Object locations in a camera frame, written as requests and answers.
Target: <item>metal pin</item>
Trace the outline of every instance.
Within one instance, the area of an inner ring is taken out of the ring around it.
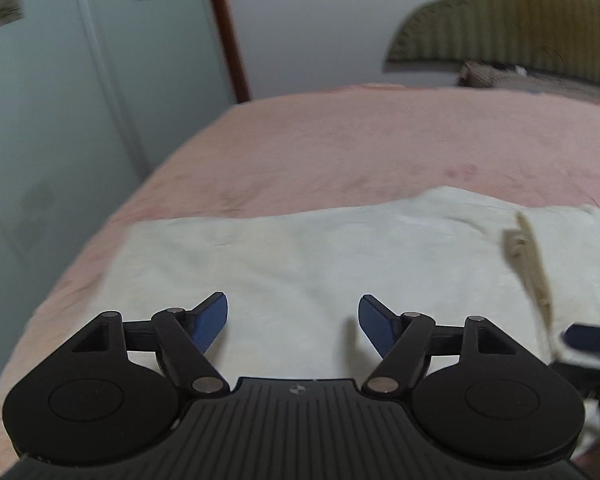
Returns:
[[[224,383],[217,377],[199,377],[191,383],[191,387],[201,394],[214,394],[223,386]]]
[[[398,389],[398,381],[391,377],[374,377],[370,379],[366,386],[379,394],[390,394]]]

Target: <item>ribbed black plate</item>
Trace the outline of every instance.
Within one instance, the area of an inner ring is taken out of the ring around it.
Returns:
[[[400,404],[349,380],[243,379],[194,402],[153,449],[91,468],[25,458],[4,480],[584,480],[568,462],[493,470],[461,462],[421,435]]]

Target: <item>olive green headboard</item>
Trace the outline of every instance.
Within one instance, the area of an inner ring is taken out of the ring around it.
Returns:
[[[388,54],[465,59],[600,83],[600,0],[439,0],[407,19]]]

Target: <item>bed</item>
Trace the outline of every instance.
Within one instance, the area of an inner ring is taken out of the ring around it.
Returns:
[[[158,168],[66,270],[0,377],[0,411],[70,335],[129,225],[371,205],[436,186],[525,206],[600,206],[600,103],[357,86],[234,107]],[[0,419],[0,474],[15,460]]]

